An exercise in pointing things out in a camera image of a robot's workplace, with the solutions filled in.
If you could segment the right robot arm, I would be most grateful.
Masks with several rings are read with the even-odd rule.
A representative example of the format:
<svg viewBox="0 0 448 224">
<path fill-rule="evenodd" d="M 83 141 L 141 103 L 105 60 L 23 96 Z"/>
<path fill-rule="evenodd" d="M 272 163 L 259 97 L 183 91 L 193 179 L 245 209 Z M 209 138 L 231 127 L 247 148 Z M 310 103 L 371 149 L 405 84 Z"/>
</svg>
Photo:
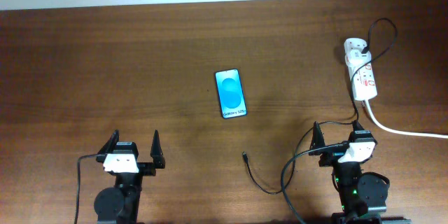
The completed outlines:
<svg viewBox="0 0 448 224">
<path fill-rule="evenodd" d="M 326 145 L 320 124 L 315 122 L 310 144 L 311 155 L 318 155 L 320 167 L 332 167 L 332 183 L 342 205 L 333 213 L 333 223 L 411 223 L 403 217 L 383 218 L 390 180 L 375 172 L 364 172 L 361 165 L 372 158 L 377 141 L 360 123 L 353 122 L 349 138 Z"/>
</svg>

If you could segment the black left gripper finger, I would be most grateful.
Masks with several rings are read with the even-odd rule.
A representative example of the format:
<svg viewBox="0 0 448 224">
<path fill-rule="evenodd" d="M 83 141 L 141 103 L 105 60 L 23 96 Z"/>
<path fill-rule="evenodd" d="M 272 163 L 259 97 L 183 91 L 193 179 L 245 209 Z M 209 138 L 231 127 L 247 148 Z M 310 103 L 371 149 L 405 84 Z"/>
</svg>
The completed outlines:
<svg viewBox="0 0 448 224">
<path fill-rule="evenodd" d="M 108 153 L 112 153 L 114 148 L 116 147 L 116 144 L 119 142 L 119 130 L 116 129 L 109 140 L 101 147 L 101 149 L 98 151 L 98 155 L 106 155 Z"/>
<path fill-rule="evenodd" d="M 150 163 L 155 169 L 164 169 L 166 165 L 165 157 L 162 152 L 162 147 L 160 145 L 160 135 L 157 130 L 155 130 L 153 135 L 153 141 L 151 144 L 150 156 L 153 161 Z"/>
</svg>

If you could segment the blue Samsung Galaxy smartphone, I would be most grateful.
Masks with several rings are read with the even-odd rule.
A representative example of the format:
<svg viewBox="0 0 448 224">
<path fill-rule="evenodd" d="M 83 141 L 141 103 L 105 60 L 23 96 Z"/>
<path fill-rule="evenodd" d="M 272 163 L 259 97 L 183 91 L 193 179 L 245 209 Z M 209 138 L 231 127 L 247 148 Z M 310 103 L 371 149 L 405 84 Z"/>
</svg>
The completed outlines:
<svg viewBox="0 0 448 224">
<path fill-rule="evenodd" d="M 215 73 L 221 115 L 224 119 L 247 115 L 246 101 L 239 71 L 228 69 Z"/>
</svg>

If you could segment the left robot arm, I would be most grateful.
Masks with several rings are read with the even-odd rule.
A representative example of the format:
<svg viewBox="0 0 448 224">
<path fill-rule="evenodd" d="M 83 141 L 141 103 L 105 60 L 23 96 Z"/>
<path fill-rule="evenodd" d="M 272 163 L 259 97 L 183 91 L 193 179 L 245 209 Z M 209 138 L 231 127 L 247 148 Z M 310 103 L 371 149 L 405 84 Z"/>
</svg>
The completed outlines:
<svg viewBox="0 0 448 224">
<path fill-rule="evenodd" d="M 104 171 L 115 177 L 115 184 L 98 193 L 94 210 L 98 223 L 136 223 L 142 181 L 145 176 L 155 176 L 165 168 L 165 157 L 160 145 L 159 132 L 155 131 L 150 149 L 151 162 L 138 162 L 139 152 L 134 142 L 119 140 L 115 130 L 97 153 L 96 161 Z"/>
</svg>

